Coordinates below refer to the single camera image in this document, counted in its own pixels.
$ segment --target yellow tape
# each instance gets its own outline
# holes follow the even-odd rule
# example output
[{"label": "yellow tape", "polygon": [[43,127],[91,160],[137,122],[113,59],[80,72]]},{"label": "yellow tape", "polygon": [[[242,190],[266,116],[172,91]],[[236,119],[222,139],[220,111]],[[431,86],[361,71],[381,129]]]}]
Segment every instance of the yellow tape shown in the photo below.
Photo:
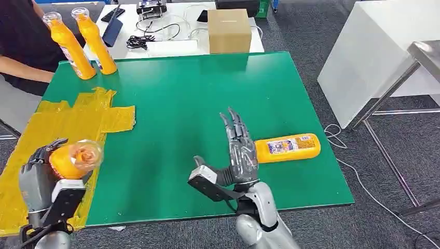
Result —
[{"label": "yellow tape", "polygon": [[[15,235],[28,223],[28,210],[18,187],[18,171],[36,149],[60,137],[68,138],[68,143],[89,139],[104,145],[106,132],[133,129],[134,106],[110,107],[116,91],[100,87],[94,90],[80,93],[72,108],[67,101],[41,101],[32,115],[0,175],[0,237]],[[93,171],[75,216],[68,220],[75,229],[86,224],[98,173],[99,168]]]}]

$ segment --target yellow squeeze bottle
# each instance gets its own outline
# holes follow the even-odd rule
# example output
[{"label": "yellow squeeze bottle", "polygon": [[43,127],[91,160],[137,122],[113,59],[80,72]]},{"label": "yellow squeeze bottle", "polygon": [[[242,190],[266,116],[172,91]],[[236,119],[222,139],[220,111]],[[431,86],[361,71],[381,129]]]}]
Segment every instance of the yellow squeeze bottle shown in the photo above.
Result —
[{"label": "yellow squeeze bottle", "polygon": [[61,15],[57,12],[49,12],[44,14],[43,21],[49,26],[53,41],[60,45],[76,75],[81,79],[90,79],[95,76],[95,69],[72,31],[64,25]]},{"label": "yellow squeeze bottle", "polygon": [[115,61],[108,53],[107,47],[99,35],[99,28],[90,19],[89,10],[84,7],[72,10],[72,17],[78,23],[79,31],[87,42],[92,53],[95,54],[97,64],[102,74],[112,74],[118,70]]},{"label": "yellow squeeze bottle", "polygon": [[306,133],[255,141],[259,163],[316,157],[321,144],[315,134]]},{"label": "yellow squeeze bottle", "polygon": [[54,174],[60,179],[80,179],[101,165],[104,152],[101,146],[90,140],[56,149],[49,157]]}]

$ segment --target cardboard box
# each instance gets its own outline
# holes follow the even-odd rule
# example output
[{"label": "cardboard box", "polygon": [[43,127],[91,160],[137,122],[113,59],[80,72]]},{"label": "cardboard box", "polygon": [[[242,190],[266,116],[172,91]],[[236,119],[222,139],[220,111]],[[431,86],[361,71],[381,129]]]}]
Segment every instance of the cardboard box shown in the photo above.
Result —
[{"label": "cardboard box", "polygon": [[251,25],[245,9],[208,10],[210,53],[249,53]]}]

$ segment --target silver robotic arm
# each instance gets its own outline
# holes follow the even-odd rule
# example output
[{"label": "silver robotic arm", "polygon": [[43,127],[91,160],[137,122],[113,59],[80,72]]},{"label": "silver robotic arm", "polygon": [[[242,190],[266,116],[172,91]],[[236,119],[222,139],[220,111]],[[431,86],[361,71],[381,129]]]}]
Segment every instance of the silver robotic arm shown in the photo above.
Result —
[{"label": "silver robotic arm", "polygon": [[[231,108],[232,122],[222,113],[229,141],[231,165],[218,170],[202,157],[195,156],[197,168],[188,183],[213,201],[237,201],[237,232],[246,244],[255,249],[299,249],[278,214],[270,187],[258,177],[258,162],[254,142],[246,125]],[[234,184],[233,190],[222,186]]]},{"label": "silver robotic arm", "polygon": [[66,142],[58,139],[37,149],[20,169],[19,186],[29,224],[20,228],[19,248],[70,248],[73,229],[68,228],[67,219],[73,217],[86,188],[83,179],[58,179],[49,164],[52,152]]}]

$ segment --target bottle cap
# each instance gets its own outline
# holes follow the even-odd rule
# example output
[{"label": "bottle cap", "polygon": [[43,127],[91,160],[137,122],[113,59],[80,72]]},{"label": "bottle cap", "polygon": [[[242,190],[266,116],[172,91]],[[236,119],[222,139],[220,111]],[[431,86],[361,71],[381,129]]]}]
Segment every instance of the bottle cap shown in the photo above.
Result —
[{"label": "bottle cap", "polygon": [[42,20],[45,24],[53,26],[62,22],[61,14],[58,12],[48,12],[43,15]]},{"label": "bottle cap", "polygon": [[89,10],[84,7],[78,7],[72,10],[72,17],[75,18],[77,21],[84,20],[89,16]]},{"label": "bottle cap", "polygon": [[77,169],[88,172],[101,165],[104,152],[97,142],[81,140],[70,148],[70,157]]}]

